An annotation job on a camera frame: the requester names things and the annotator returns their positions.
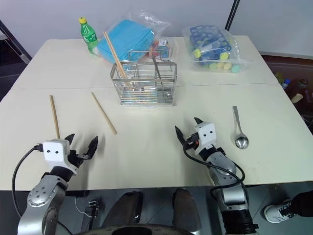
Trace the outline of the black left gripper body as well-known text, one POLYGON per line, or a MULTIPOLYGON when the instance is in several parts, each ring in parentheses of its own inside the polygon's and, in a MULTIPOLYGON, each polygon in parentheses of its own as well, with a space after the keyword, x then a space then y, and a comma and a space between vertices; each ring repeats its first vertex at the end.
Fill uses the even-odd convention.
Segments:
POLYGON ((84 160, 78 158, 77 156, 78 154, 76 153, 76 150, 70 150, 67 159, 72 165, 74 165, 78 169, 84 160))

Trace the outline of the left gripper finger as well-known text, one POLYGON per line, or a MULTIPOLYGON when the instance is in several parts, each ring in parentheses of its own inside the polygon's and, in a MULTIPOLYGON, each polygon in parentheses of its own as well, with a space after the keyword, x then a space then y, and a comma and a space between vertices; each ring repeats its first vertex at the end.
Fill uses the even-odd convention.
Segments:
POLYGON ((70 150, 70 145, 74 139, 75 134, 70 134, 64 138, 65 140, 65 150, 70 150))
POLYGON ((89 143, 88 150, 83 154, 84 160, 90 160, 93 158, 98 147, 98 136, 95 136, 92 141, 89 143))

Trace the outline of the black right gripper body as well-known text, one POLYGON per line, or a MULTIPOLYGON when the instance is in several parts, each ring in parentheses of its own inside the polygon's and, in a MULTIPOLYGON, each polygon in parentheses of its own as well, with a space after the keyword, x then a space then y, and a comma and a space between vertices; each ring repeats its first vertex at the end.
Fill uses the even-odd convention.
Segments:
POLYGON ((189 149, 194 149, 196 150, 199 146, 199 135, 198 133, 192 134, 185 142, 184 144, 184 149, 189 150, 189 149))

